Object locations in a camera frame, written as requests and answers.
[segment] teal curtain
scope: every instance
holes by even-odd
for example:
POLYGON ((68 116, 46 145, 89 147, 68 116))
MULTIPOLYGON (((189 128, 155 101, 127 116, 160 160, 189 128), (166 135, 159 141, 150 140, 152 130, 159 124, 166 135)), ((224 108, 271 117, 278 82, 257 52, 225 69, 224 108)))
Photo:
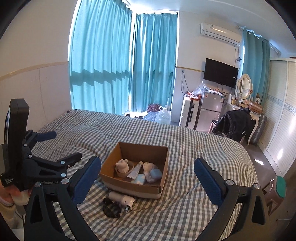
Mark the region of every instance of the teal curtain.
POLYGON ((131 109, 143 112, 152 103, 171 103, 175 80, 177 14, 136 16, 133 36, 131 109))
POLYGON ((253 97, 259 93, 264 105, 269 87, 270 49, 269 41, 244 30, 243 74, 248 74, 253 84, 253 97))
POLYGON ((128 111, 131 14, 120 0, 82 0, 70 47, 73 109, 128 111))

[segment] black jacket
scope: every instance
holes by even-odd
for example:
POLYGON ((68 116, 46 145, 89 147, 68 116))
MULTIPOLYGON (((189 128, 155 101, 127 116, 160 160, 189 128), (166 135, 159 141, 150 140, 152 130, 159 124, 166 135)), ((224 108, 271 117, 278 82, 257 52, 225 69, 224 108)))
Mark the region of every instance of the black jacket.
POLYGON ((249 114, 249 108, 227 111, 213 128, 213 133, 226 133, 228 138, 240 142, 244 135, 252 131, 252 117, 249 114))

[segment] white teddy bear figurine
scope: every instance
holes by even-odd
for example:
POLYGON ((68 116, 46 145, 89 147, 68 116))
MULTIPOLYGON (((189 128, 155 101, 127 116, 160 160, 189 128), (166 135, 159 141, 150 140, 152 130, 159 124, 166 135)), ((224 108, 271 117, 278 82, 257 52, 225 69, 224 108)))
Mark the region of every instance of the white teddy bear figurine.
POLYGON ((127 173, 129 170, 127 159, 125 159, 125 160, 121 159, 120 161, 115 163, 115 166, 117 167, 117 170, 120 173, 127 173))

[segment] wardrobe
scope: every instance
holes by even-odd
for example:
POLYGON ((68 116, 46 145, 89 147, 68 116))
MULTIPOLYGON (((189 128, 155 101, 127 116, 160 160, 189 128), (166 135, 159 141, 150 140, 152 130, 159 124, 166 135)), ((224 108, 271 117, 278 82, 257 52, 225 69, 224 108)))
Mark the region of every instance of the wardrobe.
POLYGON ((296 59, 271 58, 263 113, 267 123, 259 147, 275 173, 285 176, 296 158, 296 59))

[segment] mini refrigerator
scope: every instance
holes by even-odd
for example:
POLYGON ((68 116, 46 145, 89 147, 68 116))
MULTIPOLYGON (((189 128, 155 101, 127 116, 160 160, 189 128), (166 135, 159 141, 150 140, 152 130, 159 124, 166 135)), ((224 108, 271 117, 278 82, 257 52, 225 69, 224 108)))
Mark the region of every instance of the mini refrigerator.
POLYGON ((218 120, 223 105, 223 95, 203 92, 200 110, 197 115, 195 129, 208 133, 212 120, 218 120))

